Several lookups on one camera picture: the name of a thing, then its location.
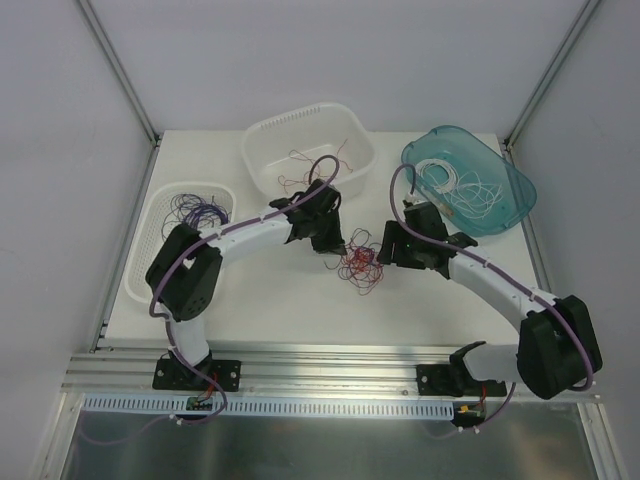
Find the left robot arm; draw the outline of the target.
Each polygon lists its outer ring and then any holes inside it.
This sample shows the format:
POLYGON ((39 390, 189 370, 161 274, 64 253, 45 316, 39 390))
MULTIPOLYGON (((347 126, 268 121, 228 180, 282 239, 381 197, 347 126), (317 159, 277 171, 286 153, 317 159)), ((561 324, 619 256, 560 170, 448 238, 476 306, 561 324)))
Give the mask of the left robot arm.
POLYGON ((155 389, 195 391, 213 382, 237 389, 215 373, 204 334, 202 314, 220 272, 264 248, 297 240, 310 240, 319 254, 345 254, 341 200, 336 188, 315 180, 303 192, 272 200, 254 218, 202 231, 186 224, 173 228, 145 274, 152 292, 149 315, 165 322, 169 340, 168 356, 157 364, 155 389))

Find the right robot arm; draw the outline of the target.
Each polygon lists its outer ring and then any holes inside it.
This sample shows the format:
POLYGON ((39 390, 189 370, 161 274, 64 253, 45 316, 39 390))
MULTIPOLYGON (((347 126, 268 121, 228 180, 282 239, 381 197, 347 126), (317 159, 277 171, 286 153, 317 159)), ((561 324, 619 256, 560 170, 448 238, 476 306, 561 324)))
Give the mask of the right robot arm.
POLYGON ((450 234, 430 203, 405 205, 386 222, 377 260, 414 270, 432 270, 470 290, 518 332, 513 344, 478 340, 450 354, 445 364, 421 368, 419 378, 440 395, 472 395, 482 387, 524 384, 548 400, 590 388, 603 359, 584 301, 527 287, 489 260, 463 232, 450 234))

